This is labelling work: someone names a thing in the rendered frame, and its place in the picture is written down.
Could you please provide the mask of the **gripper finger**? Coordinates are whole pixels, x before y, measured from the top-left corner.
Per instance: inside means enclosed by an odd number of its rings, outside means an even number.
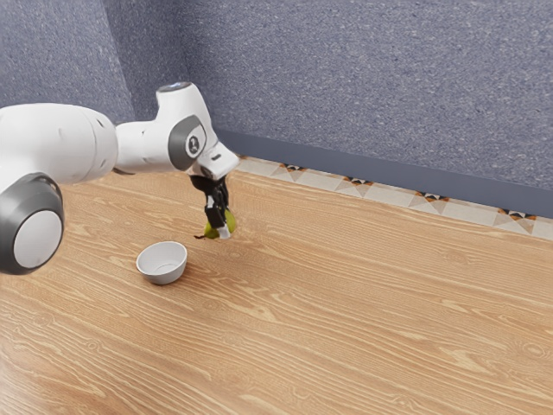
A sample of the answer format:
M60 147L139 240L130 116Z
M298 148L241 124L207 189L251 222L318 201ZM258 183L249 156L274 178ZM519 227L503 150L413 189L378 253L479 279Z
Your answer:
M226 205L219 196L208 195L205 206L207 224L204 236L209 239L230 239L231 231L226 218Z

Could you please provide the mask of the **green pear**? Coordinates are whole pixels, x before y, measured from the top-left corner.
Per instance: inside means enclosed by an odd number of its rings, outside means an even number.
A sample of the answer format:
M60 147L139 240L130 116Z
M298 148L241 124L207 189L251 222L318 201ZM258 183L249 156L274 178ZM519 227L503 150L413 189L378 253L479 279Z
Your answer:
M236 219L229 209L225 211L225 217L228 231L229 233L233 233L237 227ZM220 239L219 231L213 228L209 222L204 226L203 234L195 235L194 237L196 239Z

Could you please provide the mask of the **white bowl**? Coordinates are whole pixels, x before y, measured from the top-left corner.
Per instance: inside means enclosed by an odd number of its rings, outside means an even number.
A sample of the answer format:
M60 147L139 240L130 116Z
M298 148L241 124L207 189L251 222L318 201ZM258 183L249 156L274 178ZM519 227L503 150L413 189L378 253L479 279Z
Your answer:
M138 271L152 284L175 282L185 271L187 248L175 241L162 241L148 246L137 256Z

